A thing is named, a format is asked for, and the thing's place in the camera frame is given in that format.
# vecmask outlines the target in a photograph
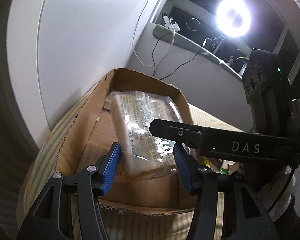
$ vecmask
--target striped fabric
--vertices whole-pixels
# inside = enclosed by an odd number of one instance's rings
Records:
[[[23,211],[24,216],[28,213],[34,200],[40,193],[41,189],[48,179],[55,172],[55,164],[58,153],[63,144],[64,136],[73,124],[78,112],[85,105],[85,102],[90,97],[95,89],[93,87],[56,125],[51,132],[47,141],[43,145],[37,159],[34,162],[31,175],[26,184]],[[212,115],[200,110],[199,108],[189,105],[194,124],[201,126],[209,126],[226,130],[238,129],[231,125],[218,120]],[[81,239],[79,219],[77,212],[76,196],[73,196],[73,225],[75,239]],[[185,240],[193,216],[193,212],[173,215],[151,216],[142,215],[134,212],[115,211],[106,208],[101,208],[101,214],[105,223],[110,239],[178,239]],[[215,230],[215,240],[221,238],[223,218],[223,194],[218,195],[218,213]]]

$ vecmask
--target blue gripper pad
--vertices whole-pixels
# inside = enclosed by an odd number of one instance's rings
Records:
[[[173,146],[173,157],[176,162],[178,172],[182,181],[183,188],[192,195],[193,193],[193,180],[196,173],[198,162],[193,159],[191,155],[186,153],[183,145],[176,142]]]
[[[118,168],[118,164],[122,155],[122,150],[120,144],[114,142],[108,152],[107,155],[102,156],[105,157],[99,163],[99,160],[102,158],[100,157],[97,161],[96,165],[98,167],[99,175],[102,177],[102,186],[101,186],[101,194],[104,196],[110,190],[115,173]]]

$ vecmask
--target windowsill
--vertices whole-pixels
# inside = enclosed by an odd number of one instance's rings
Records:
[[[167,43],[171,43],[171,41],[172,41],[172,31],[170,29],[163,27],[162,25],[156,25],[152,34],[156,39],[160,39],[161,41],[164,41]],[[193,53],[197,53],[200,50],[198,53],[199,55],[205,57],[206,59],[208,59],[209,61],[211,61],[212,63],[214,63],[216,65],[220,65],[223,69],[225,69],[226,71],[228,71],[230,74],[232,74],[233,76],[235,76],[236,78],[238,78],[241,81],[241,76],[237,72],[235,72],[232,68],[230,68],[223,60],[219,59],[218,57],[213,55],[211,52],[206,50],[205,48],[203,48],[203,47],[200,48],[200,46],[198,44],[196,44],[193,41],[187,39],[186,37],[180,35],[179,33],[175,33],[173,45],[178,46],[183,49],[186,49],[186,50],[189,50]]]

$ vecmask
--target black cable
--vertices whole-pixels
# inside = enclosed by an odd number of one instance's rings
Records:
[[[152,51],[151,57],[152,57],[152,62],[153,62],[153,66],[154,66],[154,71],[153,71],[153,74],[152,74],[152,76],[154,76],[154,73],[155,73],[155,68],[156,68],[156,66],[155,66],[155,62],[154,62],[154,58],[153,58],[153,53],[154,53],[154,50],[155,50],[155,48],[157,47],[159,40],[161,40],[161,39],[162,39],[164,36],[167,36],[168,34],[171,34],[171,33],[167,33],[167,34],[163,35],[162,37],[160,37],[160,38],[157,40],[157,43],[155,44],[155,46],[154,46],[154,48],[153,48],[153,51]]]
[[[161,78],[160,80],[163,80],[163,79],[165,79],[165,78],[171,76],[173,73],[175,73],[175,71],[178,70],[178,68],[180,68],[181,66],[183,66],[183,65],[189,63],[190,61],[192,61],[192,60],[199,54],[199,52],[201,51],[201,48],[202,48],[202,47],[200,47],[199,51],[194,55],[194,57],[193,57],[191,60],[187,61],[186,63],[181,64],[181,65],[180,65],[179,67],[177,67],[171,74],[169,74],[168,76],[166,76],[166,77],[164,77],[164,78]]]
[[[286,191],[291,179],[292,179],[292,176],[294,174],[294,171],[295,169],[292,168],[291,171],[290,171],[290,174],[289,174],[289,177],[286,181],[286,184],[284,184],[281,192],[279,193],[279,195],[277,196],[277,198],[275,199],[275,201],[272,203],[272,205],[268,208],[267,212],[270,213],[270,211],[274,208],[274,206],[278,203],[278,201],[280,200],[280,198],[282,197],[282,195],[284,194],[284,192]]]

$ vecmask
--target plastic package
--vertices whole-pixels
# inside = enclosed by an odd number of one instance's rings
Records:
[[[113,92],[111,115],[123,152],[117,176],[152,179],[177,171],[175,142],[153,137],[149,131],[156,118],[183,122],[170,97],[140,91]]]

